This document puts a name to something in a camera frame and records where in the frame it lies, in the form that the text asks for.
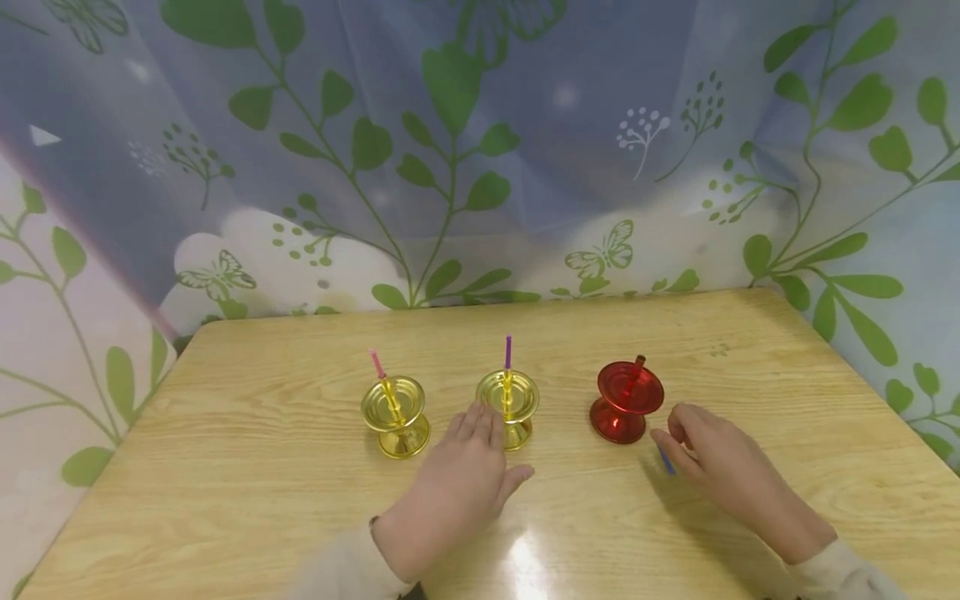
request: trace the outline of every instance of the person's right hand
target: person's right hand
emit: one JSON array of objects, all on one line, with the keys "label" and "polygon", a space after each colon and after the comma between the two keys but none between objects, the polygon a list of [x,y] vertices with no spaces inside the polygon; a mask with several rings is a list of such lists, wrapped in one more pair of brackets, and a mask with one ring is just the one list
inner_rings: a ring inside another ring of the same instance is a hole
[{"label": "person's right hand", "polygon": [[410,490],[373,524],[373,540],[401,581],[417,581],[479,533],[533,476],[529,465],[507,468],[503,435],[503,417],[473,402],[427,454]]},{"label": "person's right hand", "polygon": [[829,523],[787,485],[756,441],[730,421],[678,404],[667,428],[651,436],[677,470],[788,564],[802,563],[836,540]]}]

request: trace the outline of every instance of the curtain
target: curtain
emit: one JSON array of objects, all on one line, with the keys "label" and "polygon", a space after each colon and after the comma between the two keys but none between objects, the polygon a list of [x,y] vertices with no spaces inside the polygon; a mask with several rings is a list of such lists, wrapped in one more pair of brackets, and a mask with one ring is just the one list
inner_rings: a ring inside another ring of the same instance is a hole
[{"label": "curtain", "polygon": [[959,469],[958,17],[4,3],[0,597],[222,319],[772,287]]}]

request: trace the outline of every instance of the blue stick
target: blue stick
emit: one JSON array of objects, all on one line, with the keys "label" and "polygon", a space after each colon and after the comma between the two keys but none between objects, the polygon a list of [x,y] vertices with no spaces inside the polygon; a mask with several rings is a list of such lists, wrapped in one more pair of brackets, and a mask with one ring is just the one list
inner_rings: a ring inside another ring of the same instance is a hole
[{"label": "blue stick", "polygon": [[670,464],[670,459],[666,457],[666,452],[663,451],[663,448],[660,445],[657,445],[657,450],[660,451],[660,457],[663,459],[663,464],[666,466],[666,472],[670,475],[676,475],[677,471],[673,469],[673,465]]}]

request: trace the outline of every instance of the sleeve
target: sleeve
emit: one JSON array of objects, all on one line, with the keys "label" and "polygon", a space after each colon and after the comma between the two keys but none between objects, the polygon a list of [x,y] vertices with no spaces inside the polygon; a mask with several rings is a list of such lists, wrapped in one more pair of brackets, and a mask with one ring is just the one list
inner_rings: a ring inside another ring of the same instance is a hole
[{"label": "sleeve", "polygon": [[412,588],[387,566],[364,525],[338,537],[310,561],[289,600],[397,600]]},{"label": "sleeve", "polygon": [[893,580],[841,540],[788,568],[806,600],[907,600]]}]

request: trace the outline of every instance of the wood grain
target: wood grain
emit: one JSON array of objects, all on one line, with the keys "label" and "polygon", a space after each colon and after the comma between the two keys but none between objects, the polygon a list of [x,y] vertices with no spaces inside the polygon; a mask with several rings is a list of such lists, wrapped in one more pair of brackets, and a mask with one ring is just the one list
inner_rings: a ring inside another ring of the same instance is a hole
[{"label": "wood grain", "polygon": [[668,477],[644,437],[596,436],[597,371],[642,352],[670,407],[753,434],[797,490],[914,599],[960,589],[960,482],[774,294],[543,302],[210,324],[63,530],[23,600],[278,597],[305,555],[365,522],[419,459],[376,449],[367,349],[427,392],[431,444],[502,360],[540,385],[536,477],[424,581],[430,600],[786,593],[752,536]]}]

